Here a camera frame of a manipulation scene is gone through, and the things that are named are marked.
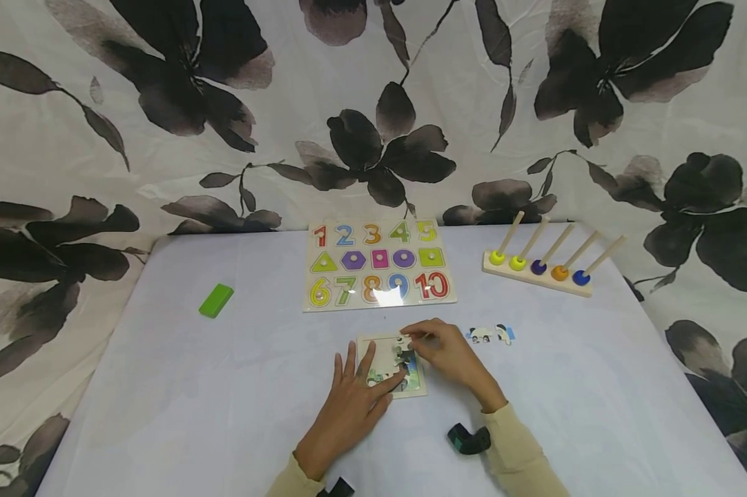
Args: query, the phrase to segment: green triangle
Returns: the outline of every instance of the green triangle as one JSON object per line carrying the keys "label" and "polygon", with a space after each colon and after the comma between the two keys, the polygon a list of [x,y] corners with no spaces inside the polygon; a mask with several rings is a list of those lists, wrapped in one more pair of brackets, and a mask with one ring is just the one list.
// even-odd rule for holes
{"label": "green triangle", "polygon": [[338,266],[336,265],[335,261],[332,260],[332,257],[330,257],[327,252],[322,252],[319,258],[316,259],[316,262],[310,268],[311,273],[328,273],[330,271],[337,271],[337,270],[338,270]]}

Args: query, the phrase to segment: green eraser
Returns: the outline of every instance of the green eraser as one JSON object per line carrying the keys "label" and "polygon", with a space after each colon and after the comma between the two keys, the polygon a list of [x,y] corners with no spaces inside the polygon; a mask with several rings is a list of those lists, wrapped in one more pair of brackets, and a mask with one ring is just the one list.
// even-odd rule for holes
{"label": "green eraser", "polygon": [[224,304],[229,298],[233,297],[233,289],[225,284],[217,284],[205,302],[200,305],[200,314],[207,315],[208,318],[216,318],[222,312]]}

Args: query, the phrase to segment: floral backdrop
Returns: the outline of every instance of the floral backdrop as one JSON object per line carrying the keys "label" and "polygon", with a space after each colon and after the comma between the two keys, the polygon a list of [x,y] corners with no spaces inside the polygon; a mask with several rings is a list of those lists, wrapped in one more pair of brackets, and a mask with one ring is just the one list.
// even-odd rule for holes
{"label": "floral backdrop", "polygon": [[747,471],[747,0],[0,2],[0,497],[159,237],[519,210],[630,236]]}

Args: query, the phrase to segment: black clip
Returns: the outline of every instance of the black clip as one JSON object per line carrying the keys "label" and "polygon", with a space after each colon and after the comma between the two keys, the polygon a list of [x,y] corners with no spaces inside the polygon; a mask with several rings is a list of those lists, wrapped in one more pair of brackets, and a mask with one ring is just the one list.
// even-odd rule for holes
{"label": "black clip", "polygon": [[462,423],[456,423],[453,428],[448,430],[448,440],[460,454],[473,456],[492,446],[492,440],[489,438],[487,427],[479,429],[474,435],[471,435]]}
{"label": "black clip", "polygon": [[332,487],[329,493],[326,490],[322,490],[316,497],[352,497],[353,495],[354,488],[349,483],[346,483],[346,480],[338,478],[335,487]]}

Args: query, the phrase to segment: sleeve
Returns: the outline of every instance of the sleeve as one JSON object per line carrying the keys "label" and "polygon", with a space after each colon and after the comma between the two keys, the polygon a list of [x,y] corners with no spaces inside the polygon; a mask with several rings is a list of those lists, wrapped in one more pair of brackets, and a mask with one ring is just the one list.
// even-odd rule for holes
{"label": "sleeve", "polygon": [[288,465],[276,477],[266,497],[316,497],[326,484],[323,479],[318,482],[307,478],[291,454]]}
{"label": "sleeve", "polygon": [[510,497],[568,497],[530,430],[511,404],[484,414],[492,445],[487,459],[501,487]]}

